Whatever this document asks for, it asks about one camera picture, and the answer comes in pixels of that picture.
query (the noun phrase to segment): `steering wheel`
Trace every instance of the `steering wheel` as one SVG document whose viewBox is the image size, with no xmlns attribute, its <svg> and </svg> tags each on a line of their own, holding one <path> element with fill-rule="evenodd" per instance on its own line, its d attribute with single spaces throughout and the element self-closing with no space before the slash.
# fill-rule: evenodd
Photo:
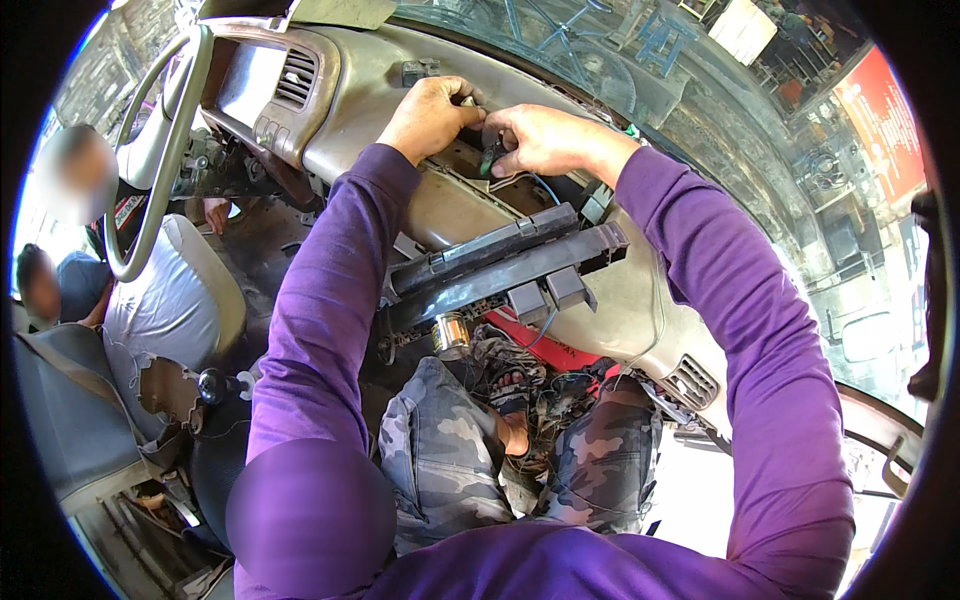
<svg viewBox="0 0 960 600">
<path fill-rule="evenodd" d="M 160 163 L 156 169 L 154 186 L 150 190 L 150 197 L 147 200 L 143 225 L 140 227 L 140 233 L 136 237 L 133 249 L 126 258 L 120 252 L 120 247 L 117 244 L 117 227 L 112 211 L 108 211 L 104 217 L 107 260 L 113 275 L 118 281 L 129 282 L 136 279 L 143 271 L 147 259 L 150 258 L 150 253 L 154 249 L 160 223 L 167 211 L 167 205 L 170 203 L 170 189 L 173 187 L 174 177 L 180 170 L 183 148 L 186 146 L 190 128 L 197 114 L 197 106 L 200 104 L 200 97 L 206 85 L 206 75 L 210 70 L 210 60 L 213 56 L 213 32 L 210 31 L 209 27 L 199 24 L 193 25 L 188 31 L 174 37 L 167 44 L 137 86 L 136 93 L 133 94 L 133 100 L 124 115 L 123 124 L 120 126 L 117 149 L 127 143 L 140 104 L 147 97 L 147 92 L 150 91 L 163 67 L 187 43 L 193 49 L 193 56 L 184 59 L 188 64 L 182 68 L 187 68 L 188 71 L 183 84 L 183 92 L 177 102 L 173 123 L 167 133 L 163 154 L 160 156 Z"/>
</svg>

